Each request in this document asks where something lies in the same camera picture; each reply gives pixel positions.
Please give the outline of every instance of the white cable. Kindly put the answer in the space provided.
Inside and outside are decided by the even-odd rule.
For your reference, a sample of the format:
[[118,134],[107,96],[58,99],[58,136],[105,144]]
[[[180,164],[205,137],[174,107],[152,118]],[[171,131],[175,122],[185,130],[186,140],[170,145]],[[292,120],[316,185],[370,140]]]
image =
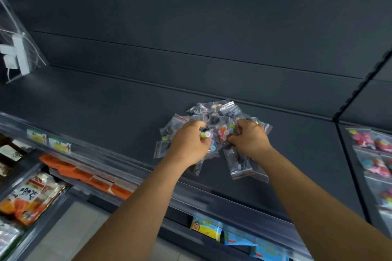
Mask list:
[[[13,34],[20,34],[20,33],[14,32],[14,31],[8,31],[8,30],[4,30],[4,29],[0,29],[0,31],[9,32],[9,33],[13,33]],[[23,36],[23,38],[27,39],[27,41],[32,45],[32,47],[34,48],[35,52],[37,53],[38,58],[42,61],[42,63],[44,65],[46,65],[45,61],[41,58],[40,54],[38,53],[38,50],[35,47],[35,45],[26,36],[24,36],[24,34],[21,34],[21,35]]]
[[17,34],[20,34],[20,29],[19,26],[17,24],[17,22],[15,21],[14,17],[12,16],[11,12],[9,11],[8,7],[6,6],[6,4],[4,3],[3,0],[0,0],[1,4],[4,6],[4,9],[6,10],[8,16],[11,18],[12,22],[14,23],[16,29],[17,29]]

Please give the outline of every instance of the person's right hand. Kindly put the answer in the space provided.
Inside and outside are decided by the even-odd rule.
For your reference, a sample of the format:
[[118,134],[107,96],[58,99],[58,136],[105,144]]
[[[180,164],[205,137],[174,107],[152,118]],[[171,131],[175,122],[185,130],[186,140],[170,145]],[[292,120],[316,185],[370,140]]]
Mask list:
[[238,120],[237,124],[242,133],[238,136],[230,136],[228,141],[235,145],[242,154],[257,160],[263,151],[272,149],[263,125],[245,119]]

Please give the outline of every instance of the blue button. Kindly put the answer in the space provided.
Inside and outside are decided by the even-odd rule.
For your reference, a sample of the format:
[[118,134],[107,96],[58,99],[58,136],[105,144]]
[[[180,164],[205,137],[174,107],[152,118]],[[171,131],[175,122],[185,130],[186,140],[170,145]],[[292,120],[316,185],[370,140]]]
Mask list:
[[361,163],[362,163],[362,166],[365,168],[370,168],[374,165],[372,160],[363,160],[363,161],[361,161]]

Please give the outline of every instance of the yellow and blue package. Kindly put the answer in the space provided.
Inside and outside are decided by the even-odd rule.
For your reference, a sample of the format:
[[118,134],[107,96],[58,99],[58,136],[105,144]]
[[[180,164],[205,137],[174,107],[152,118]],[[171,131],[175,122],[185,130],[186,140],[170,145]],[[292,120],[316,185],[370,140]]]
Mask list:
[[224,231],[224,239],[225,245],[227,246],[256,246],[256,244],[252,243],[250,240],[239,237],[229,231]]
[[287,252],[283,248],[280,248],[281,252],[273,250],[269,245],[267,246],[259,246],[256,245],[255,247],[251,248],[250,256],[253,258],[258,258],[264,261],[289,261],[287,257]]
[[206,221],[199,221],[198,218],[193,217],[192,225],[190,229],[200,232],[204,235],[207,235],[216,241],[220,241],[220,235],[222,233],[222,228],[219,228],[213,224],[210,224]]

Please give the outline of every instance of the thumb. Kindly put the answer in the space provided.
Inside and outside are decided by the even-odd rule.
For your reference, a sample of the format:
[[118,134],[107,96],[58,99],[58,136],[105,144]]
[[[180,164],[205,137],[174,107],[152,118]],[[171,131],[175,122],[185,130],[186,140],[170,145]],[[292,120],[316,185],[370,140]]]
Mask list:
[[211,146],[211,138],[210,137],[206,137],[204,139],[201,140],[202,144],[205,145],[207,148],[209,148]]
[[239,138],[239,136],[232,135],[232,136],[230,136],[230,137],[228,138],[228,142],[231,143],[231,144],[233,144],[233,145],[237,145],[238,138]]

